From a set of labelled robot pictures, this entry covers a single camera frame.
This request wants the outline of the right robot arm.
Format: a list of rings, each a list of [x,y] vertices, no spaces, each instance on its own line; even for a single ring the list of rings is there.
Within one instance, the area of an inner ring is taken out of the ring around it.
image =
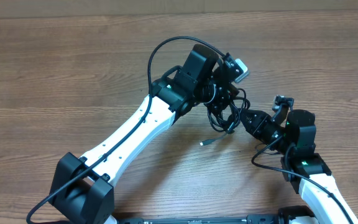
[[[279,209],[275,223],[358,223],[331,169],[315,151],[313,113],[279,109],[270,116],[261,110],[246,110],[241,122],[267,149],[282,154],[278,172],[306,203]]]

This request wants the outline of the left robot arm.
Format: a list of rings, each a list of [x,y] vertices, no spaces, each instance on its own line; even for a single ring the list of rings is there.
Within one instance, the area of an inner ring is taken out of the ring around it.
[[[48,203],[69,223],[117,223],[114,188],[129,164],[198,104],[216,117],[211,123],[219,132],[231,133],[240,113],[234,84],[248,74],[241,59],[194,45],[185,63],[154,81],[136,112],[110,137],[81,157],[69,152],[59,160]]]

